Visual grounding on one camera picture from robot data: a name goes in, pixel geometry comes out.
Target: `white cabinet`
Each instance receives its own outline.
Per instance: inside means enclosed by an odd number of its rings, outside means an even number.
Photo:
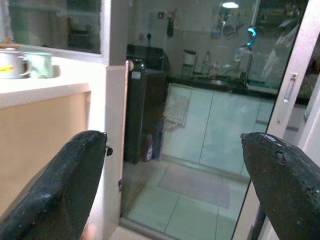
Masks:
[[[178,85],[171,92],[191,98],[185,126],[164,132],[162,153],[249,177],[240,135],[265,132],[274,102]],[[304,110],[294,107],[284,134],[286,141],[294,139]]]
[[[162,154],[198,163],[213,91],[175,84],[170,91],[173,94],[189,97],[190,102],[184,126],[164,132]]]
[[[200,164],[241,174],[240,135],[254,130],[261,101],[252,97],[214,92]]]

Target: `mug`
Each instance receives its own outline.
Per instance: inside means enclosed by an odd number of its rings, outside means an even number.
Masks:
[[[25,52],[26,58],[31,62],[30,76],[38,79],[49,79],[54,76],[52,67],[52,54],[46,52]]]
[[[30,73],[31,64],[22,52],[0,50],[0,79],[22,79]]]

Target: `dish towel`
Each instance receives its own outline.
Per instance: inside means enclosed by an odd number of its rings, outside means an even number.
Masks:
[[[190,98],[188,97],[169,93],[163,111],[164,128],[166,130],[185,125],[189,101]]]

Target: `rug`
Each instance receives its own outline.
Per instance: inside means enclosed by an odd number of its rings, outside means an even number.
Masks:
[[[166,169],[158,187],[185,196],[229,208],[229,181],[221,176],[201,170],[170,165]]]

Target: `countertop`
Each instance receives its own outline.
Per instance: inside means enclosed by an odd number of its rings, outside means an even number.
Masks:
[[[261,99],[275,100],[278,95],[278,89],[261,87],[250,84],[239,84],[239,83],[230,83],[224,80],[216,79],[205,79],[201,77],[182,77],[182,76],[170,76],[168,77],[170,83],[208,89],[216,90],[220,92],[233,93],[238,95],[245,95]],[[296,104],[299,105],[308,105],[309,98],[305,96],[298,95]]]
[[[97,88],[95,77],[106,75],[99,63],[61,57],[53,57],[52,63],[60,68],[57,77],[0,79],[0,109],[91,92]]]

